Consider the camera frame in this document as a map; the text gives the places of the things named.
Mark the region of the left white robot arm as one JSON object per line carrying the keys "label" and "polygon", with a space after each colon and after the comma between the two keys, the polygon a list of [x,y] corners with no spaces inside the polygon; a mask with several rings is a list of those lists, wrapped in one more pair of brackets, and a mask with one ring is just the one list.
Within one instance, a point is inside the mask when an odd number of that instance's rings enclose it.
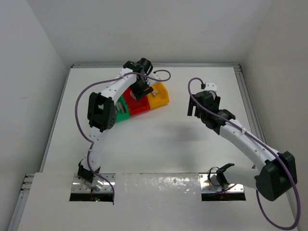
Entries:
{"label": "left white robot arm", "polygon": [[[98,154],[91,153],[94,146],[116,123],[116,102],[127,90],[132,93],[132,98],[136,101],[152,93],[154,90],[152,85],[158,82],[152,75],[152,70],[153,65],[146,58],[141,58],[137,62],[127,61],[116,78],[90,84],[77,97],[74,111],[77,128],[81,135],[90,142],[87,156],[78,164],[77,175],[85,182],[92,184],[95,177],[99,175],[100,157]],[[99,92],[92,92],[89,96],[87,120],[91,133],[87,136],[79,122],[78,106],[82,95],[99,84],[107,84],[107,86]]]}

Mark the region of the pink correction tape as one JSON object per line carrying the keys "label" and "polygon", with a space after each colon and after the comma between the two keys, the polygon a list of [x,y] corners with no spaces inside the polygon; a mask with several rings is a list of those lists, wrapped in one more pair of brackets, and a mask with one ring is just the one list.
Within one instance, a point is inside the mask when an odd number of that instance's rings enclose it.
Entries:
{"label": "pink correction tape", "polygon": [[127,111],[127,109],[126,109],[125,104],[122,103],[122,102],[119,102],[118,104],[119,104],[119,108],[120,108],[121,113],[122,113],[122,114],[126,114],[128,111]]}

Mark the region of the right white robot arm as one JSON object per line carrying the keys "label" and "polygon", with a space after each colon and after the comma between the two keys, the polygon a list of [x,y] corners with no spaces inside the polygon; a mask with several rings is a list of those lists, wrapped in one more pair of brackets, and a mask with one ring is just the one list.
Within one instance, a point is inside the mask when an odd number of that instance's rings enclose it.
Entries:
{"label": "right white robot arm", "polygon": [[295,157],[265,145],[245,130],[231,112],[219,109],[220,97],[213,91],[190,95],[188,116],[195,116],[207,128],[236,146],[256,166],[255,170],[240,168],[233,163],[218,168],[211,177],[215,186],[242,184],[256,189],[265,199],[274,201],[297,183]]}

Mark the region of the clear tape roll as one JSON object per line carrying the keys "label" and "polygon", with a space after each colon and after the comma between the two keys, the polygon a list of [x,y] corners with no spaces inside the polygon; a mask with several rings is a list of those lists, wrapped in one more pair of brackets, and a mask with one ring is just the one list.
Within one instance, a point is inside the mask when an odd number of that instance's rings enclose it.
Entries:
{"label": "clear tape roll", "polygon": [[133,92],[130,92],[130,95],[131,95],[131,97],[132,97],[134,100],[136,100],[136,97],[135,97],[135,95],[133,94]]}

